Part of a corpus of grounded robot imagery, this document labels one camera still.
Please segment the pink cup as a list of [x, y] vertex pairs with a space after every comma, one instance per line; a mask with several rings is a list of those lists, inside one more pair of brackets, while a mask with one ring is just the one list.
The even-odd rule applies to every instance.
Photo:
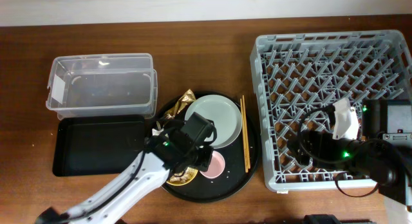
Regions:
[[223, 155], [217, 151], [212, 153], [211, 162], [209, 164], [209, 168], [207, 171], [200, 173], [208, 178], [208, 179], [215, 179], [219, 177], [225, 169], [225, 159]]

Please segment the wooden chopstick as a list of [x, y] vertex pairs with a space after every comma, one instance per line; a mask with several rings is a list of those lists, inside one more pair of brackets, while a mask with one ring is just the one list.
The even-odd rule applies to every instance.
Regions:
[[248, 131], [247, 131], [247, 115], [246, 115], [246, 107], [245, 107], [245, 96], [243, 95], [241, 98], [241, 108], [242, 108], [242, 119], [243, 119], [243, 143], [244, 143], [244, 153], [245, 153], [245, 172], [249, 172], [251, 165], [250, 165], [250, 152], [249, 152], [249, 145], [248, 145]]
[[241, 105], [241, 117], [242, 117], [242, 135], [243, 135], [243, 152], [244, 152], [244, 161], [245, 161], [245, 172], [249, 171], [249, 155], [248, 155], [248, 146], [247, 146], [247, 121], [245, 113], [245, 102], [244, 95], [240, 98]]

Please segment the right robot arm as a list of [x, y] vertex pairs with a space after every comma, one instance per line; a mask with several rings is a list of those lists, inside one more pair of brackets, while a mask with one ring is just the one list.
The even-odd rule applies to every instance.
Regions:
[[301, 165], [367, 176], [385, 197], [390, 221], [411, 223], [411, 101], [365, 100], [358, 117], [347, 98], [307, 112], [287, 148]]

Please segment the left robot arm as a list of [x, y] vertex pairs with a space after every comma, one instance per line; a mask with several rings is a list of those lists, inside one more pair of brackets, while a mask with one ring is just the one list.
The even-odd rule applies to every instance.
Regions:
[[152, 136], [135, 160], [114, 180], [86, 201], [58, 214], [53, 208], [41, 213], [36, 223], [116, 223], [139, 200], [161, 187], [174, 173], [187, 167], [206, 171], [217, 137], [212, 125], [169, 128]]

